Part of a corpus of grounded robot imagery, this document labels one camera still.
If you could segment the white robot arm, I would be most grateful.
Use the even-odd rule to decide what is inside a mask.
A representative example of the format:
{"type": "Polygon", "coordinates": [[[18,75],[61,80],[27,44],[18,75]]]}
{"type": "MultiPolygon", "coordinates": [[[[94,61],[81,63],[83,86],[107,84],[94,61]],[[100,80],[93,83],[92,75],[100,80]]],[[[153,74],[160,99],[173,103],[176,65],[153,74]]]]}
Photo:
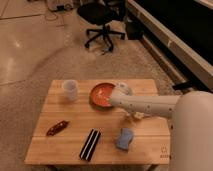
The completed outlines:
{"type": "Polygon", "coordinates": [[[131,112],[171,119],[170,171],[213,171],[213,93],[136,96],[127,84],[118,83],[109,101],[131,112]]]}

